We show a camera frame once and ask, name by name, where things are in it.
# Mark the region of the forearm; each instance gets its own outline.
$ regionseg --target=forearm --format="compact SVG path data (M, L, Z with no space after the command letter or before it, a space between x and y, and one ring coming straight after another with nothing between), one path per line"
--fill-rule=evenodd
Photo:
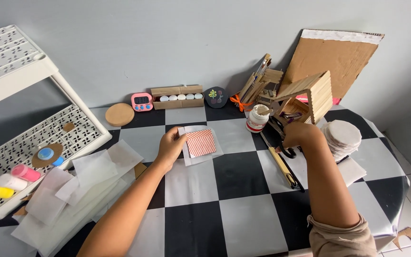
M77 256L125 256L166 169L153 162L94 226Z
M356 206L323 134L314 130L301 147L307 160L310 205L315 220L340 228L356 225L359 222Z

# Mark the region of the hand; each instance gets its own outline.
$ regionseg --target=hand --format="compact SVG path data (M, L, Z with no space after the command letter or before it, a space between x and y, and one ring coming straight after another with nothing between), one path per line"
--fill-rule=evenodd
M183 144L188 139L185 134L179 137L178 128L180 127L173 127L163 135L159 143L158 156L154 161L154 163L164 167L166 172L172 169L172 165L182 151Z
M324 137L321 130L312 124L301 122L292 122L284 127L285 139L283 141L283 148L292 148L302 146L310 140L315 140L318 137ZM280 147L275 149L277 153L281 152Z

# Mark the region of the brown cardboard circle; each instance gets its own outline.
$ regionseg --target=brown cardboard circle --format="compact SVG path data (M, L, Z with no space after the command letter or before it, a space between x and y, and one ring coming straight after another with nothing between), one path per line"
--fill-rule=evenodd
M69 132L75 128L74 123L68 122L63 126L63 130Z
M106 111L107 123L114 127L121 127L134 118L134 110L127 103L117 103Z
M52 158L43 161L41 159L39 159L39 157L37 157L37 154L39 153L40 150L44 149L44 148L50 148L54 151L54 155ZM32 160L31 160L31 165L34 168L43 168L43 167L47 167L50 164L54 163L56 160L58 160L58 157L60 157L60 155L63 153L63 145L60 143L51 143L48 144L46 146L44 146L43 148L39 149L39 151L37 151Z

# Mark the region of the beige sleeve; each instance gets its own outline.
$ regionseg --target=beige sleeve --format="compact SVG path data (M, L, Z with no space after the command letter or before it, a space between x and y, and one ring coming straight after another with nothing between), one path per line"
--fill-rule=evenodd
M375 257L374 237L370 234L367 221L359 214L359 223L343 229L316 222L312 215L307 221L313 225L309 235L315 257Z

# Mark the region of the person's left hand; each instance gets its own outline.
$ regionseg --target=person's left hand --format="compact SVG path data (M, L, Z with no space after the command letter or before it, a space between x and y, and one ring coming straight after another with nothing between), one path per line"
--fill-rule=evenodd
M182 151L183 144L188 139L185 134L179 137L178 128L180 127L173 127L163 135L159 143L158 156L154 161L154 163L165 167L166 172L170 171Z

